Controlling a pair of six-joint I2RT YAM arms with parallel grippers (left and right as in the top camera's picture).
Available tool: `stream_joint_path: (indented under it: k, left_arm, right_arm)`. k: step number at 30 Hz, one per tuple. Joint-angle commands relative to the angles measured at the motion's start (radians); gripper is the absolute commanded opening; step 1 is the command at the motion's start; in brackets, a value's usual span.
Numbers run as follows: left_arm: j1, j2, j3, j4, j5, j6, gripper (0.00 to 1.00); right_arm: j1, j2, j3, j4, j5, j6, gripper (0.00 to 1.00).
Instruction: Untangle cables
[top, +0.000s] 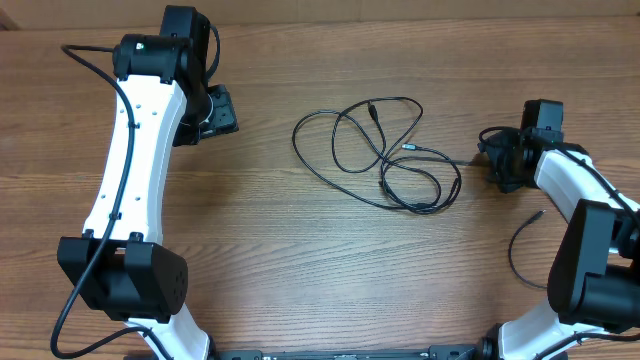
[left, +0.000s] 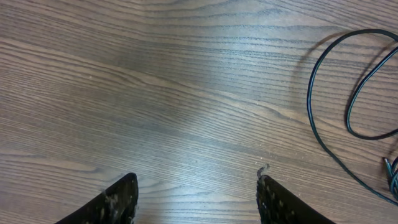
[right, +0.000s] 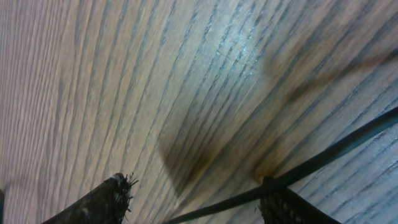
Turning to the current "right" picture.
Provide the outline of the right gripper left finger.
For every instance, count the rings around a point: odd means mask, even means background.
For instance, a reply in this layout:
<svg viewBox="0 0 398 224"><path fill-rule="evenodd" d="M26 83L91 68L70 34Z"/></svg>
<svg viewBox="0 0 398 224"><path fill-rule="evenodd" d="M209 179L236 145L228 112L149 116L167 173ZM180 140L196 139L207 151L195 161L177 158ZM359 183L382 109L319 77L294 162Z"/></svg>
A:
<svg viewBox="0 0 398 224"><path fill-rule="evenodd" d="M122 224L137 182L132 174L115 173L44 224Z"/></svg>

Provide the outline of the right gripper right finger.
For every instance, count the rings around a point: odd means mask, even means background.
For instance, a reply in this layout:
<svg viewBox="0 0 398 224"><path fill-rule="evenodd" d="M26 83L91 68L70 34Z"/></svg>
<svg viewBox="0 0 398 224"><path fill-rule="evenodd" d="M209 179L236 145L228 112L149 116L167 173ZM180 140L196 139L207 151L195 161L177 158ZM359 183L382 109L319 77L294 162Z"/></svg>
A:
<svg viewBox="0 0 398 224"><path fill-rule="evenodd" d="M260 199L259 209L264 223L340 224L287 187Z"/></svg>

